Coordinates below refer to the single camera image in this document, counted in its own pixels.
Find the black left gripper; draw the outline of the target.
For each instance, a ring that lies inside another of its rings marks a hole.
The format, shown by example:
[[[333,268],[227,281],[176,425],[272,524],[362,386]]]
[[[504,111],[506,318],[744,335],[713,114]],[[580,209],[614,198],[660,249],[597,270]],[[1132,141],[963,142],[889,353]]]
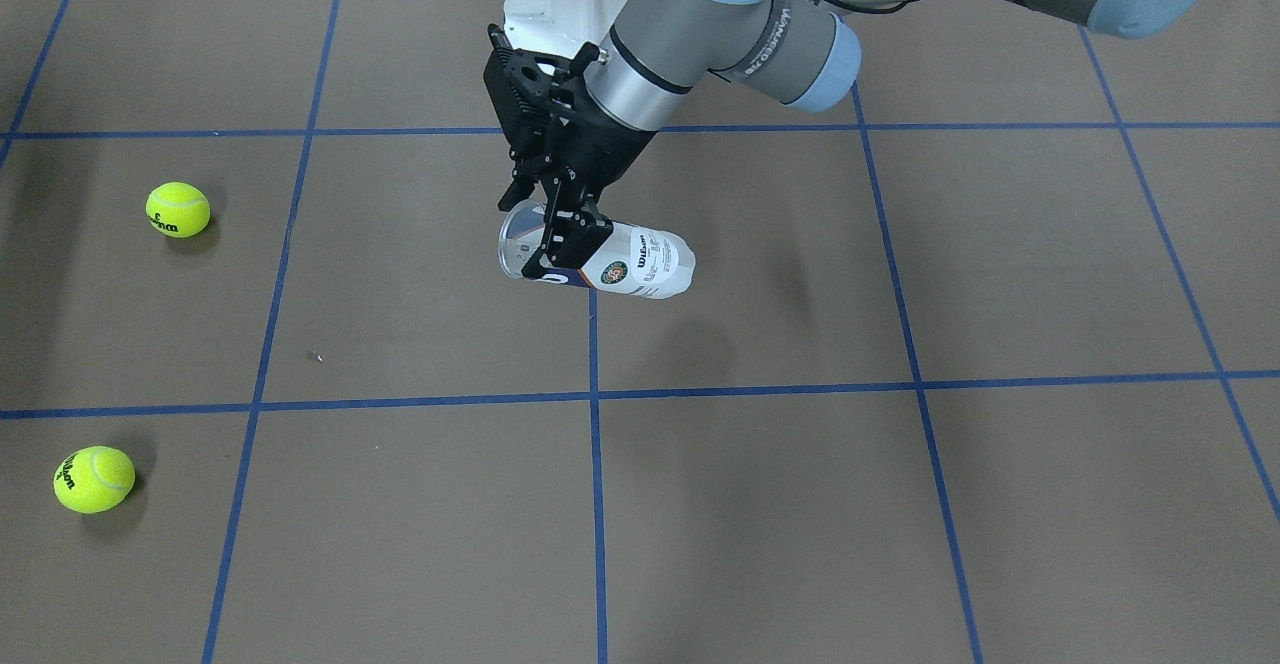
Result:
[[[588,93],[538,96],[536,105],[554,118],[545,137],[548,159],[517,159],[498,202],[511,212],[543,184],[549,203],[577,207],[600,198],[604,187],[625,175],[655,134],[617,122]],[[556,212],[522,210],[522,278],[544,284],[590,285],[589,260],[613,235],[613,219],[594,209]]]

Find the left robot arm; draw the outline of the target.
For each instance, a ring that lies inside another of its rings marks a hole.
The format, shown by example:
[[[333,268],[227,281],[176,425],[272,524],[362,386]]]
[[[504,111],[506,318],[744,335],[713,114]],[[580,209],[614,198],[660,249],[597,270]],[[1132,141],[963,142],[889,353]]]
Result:
[[[680,235],[600,212],[705,75],[797,111],[851,93],[861,43],[847,14],[919,0],[504,0],[488,29],[489,99],[512,180],[498,258],[509,278],[666,299],[696,258]],[[1005,0],[1112,38],[1147,38],[1197,0]]]

